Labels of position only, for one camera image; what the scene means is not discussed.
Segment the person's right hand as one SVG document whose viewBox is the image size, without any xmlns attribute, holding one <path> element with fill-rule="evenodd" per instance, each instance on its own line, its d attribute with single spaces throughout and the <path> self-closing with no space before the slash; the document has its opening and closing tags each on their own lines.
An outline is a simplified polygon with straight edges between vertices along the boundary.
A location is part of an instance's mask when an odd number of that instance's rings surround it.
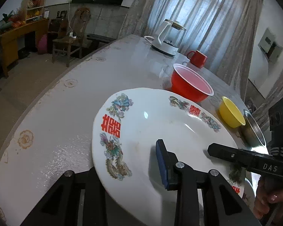
<svg viewBox="0 0 283 226">
<path fill-rule="evenodd" d="M 261 176 L 258 181 L 253 214 L 257 219 L 261 219 L 270 210 L 270 205 L 280 203 L 271 225 L 283 225 L 283 189 L 273 190 L 270 193 L 265 189 L 265 177 Z"/>
</svg>

